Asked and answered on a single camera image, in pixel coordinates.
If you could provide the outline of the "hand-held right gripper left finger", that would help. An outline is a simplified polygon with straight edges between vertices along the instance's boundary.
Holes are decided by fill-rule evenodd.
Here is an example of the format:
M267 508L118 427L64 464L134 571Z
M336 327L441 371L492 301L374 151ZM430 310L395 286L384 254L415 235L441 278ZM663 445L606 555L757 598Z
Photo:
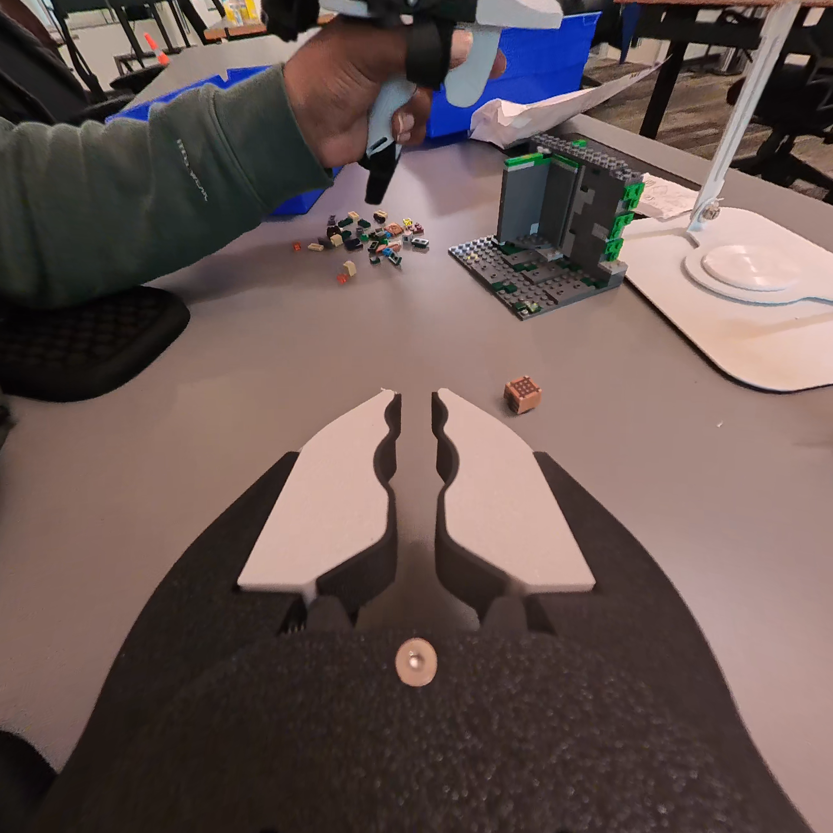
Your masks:
M297 454L237 579L242 591L335 597L354 617L397 572L401 396L383 389Z

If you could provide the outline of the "person's left forearm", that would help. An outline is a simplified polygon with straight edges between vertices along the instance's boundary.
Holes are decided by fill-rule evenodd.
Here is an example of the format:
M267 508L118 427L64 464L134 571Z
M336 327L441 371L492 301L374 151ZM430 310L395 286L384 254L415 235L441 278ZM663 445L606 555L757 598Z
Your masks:
M2 120L2 305L71 307L193 265L332 184L282 67L79 127Z

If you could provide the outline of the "printed paper sheet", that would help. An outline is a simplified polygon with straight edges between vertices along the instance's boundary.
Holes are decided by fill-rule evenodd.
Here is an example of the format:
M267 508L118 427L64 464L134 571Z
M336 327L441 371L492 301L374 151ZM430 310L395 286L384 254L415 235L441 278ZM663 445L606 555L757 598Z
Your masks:
M691 214L699 195L693 189L648 172L643 176L643 184L635 213L657 220Z

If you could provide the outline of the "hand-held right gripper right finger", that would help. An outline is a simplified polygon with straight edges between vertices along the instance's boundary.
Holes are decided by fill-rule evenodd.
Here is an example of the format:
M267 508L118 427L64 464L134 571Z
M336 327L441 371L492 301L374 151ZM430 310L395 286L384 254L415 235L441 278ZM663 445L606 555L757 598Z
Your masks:
M483 620L501 597L586 593L596 579L530 446L448 388L432 393L436 574Z

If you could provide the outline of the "grey brick building model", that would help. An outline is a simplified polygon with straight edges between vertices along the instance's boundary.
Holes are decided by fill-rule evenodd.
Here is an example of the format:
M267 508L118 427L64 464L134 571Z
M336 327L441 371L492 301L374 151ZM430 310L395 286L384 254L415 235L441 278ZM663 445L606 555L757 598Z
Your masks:
M496 231L449 255L520 321L617 289L645 175L608 148L545 133L504 161Z

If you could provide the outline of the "grey desk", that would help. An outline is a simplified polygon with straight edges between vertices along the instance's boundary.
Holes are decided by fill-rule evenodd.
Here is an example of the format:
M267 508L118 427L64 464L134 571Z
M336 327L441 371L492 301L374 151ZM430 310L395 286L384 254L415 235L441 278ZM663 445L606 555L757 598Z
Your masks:
M402 395L392 587L363 626L472 614L433 570L431 394L448 387L548 453L646 547L709 640L761 754L831 831L831 389L735 384L634 289L522 323L447 255L492 230L502 154L404 155L384 207L431 248L339 286L295 253L361 210L344 168L318 204L157 282L191 322L91 401L14 399L2 451L2 729L59 771L135 619L183 552L284 453L382 388ZM516 415L505 383L541 404Z

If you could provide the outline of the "white stand with wooden tray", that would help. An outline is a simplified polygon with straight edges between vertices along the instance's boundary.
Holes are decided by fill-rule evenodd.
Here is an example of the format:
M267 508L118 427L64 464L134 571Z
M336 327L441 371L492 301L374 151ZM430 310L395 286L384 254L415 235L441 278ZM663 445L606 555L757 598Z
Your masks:
M780 190L761 207L721 205L731 163L803 6L734 2L766 10L760 45L690 216L636 221L626 231L628 281L729 377L795 392L831 385L831 231L787 218Z

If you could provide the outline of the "brown crate brick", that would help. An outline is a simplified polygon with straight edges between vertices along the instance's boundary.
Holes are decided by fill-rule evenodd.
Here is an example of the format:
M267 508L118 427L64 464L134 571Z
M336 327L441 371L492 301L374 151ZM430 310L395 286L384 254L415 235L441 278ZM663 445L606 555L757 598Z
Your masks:
M541 404L542 390L535 380L526 375L506 382L503 397L509 409L520 415Z

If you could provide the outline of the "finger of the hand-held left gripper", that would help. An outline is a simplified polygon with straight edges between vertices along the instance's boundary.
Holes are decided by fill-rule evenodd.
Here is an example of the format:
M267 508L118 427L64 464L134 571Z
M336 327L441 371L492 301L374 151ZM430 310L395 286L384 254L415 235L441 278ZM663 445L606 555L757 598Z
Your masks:
M498 29L557 29L563 17L558 1L478 1L475 21Z

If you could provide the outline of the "white paper bag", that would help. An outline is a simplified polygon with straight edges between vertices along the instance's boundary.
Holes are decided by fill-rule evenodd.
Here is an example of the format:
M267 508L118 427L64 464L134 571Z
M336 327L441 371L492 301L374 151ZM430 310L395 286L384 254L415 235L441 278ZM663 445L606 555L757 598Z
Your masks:
M654 63L599 87L563 93L538 102L521 104L493 99L476 109L472 115L469 138L507 149L536 133L546 132L577 115L607 102L661 68Z

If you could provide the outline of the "pile of small bricks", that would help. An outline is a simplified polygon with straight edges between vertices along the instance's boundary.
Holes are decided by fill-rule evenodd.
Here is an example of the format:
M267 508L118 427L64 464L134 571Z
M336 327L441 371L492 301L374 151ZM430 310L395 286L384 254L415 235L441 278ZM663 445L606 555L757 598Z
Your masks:
M301 252L344 252L355 265L363 254L370 266L387 263L400 268L406 254L430 251L424 235L422 224L407 216L397 221L384 210L366 216L350 211L343 216L329 215L321 236L298 242L303 246Z

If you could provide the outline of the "black office chair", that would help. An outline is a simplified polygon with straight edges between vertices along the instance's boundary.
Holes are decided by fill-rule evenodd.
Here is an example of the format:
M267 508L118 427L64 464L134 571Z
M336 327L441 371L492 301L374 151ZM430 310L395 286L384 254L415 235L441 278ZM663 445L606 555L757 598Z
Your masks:
M809 183L826 192L825 203L832 203L831 177L793 154L798 138L831 144L831 67L781 66L767 82L752 120L769 128L770 135L754 155L735 160L731 167L780 187Z

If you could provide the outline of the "person's left hand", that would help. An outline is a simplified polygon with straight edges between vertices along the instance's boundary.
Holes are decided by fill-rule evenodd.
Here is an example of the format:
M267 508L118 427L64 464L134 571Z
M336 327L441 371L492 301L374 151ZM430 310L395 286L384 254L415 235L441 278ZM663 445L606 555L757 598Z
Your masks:
M284 87L313 156L332 169L359 161L381 87L404 76L407 27L334 17L283 68Z

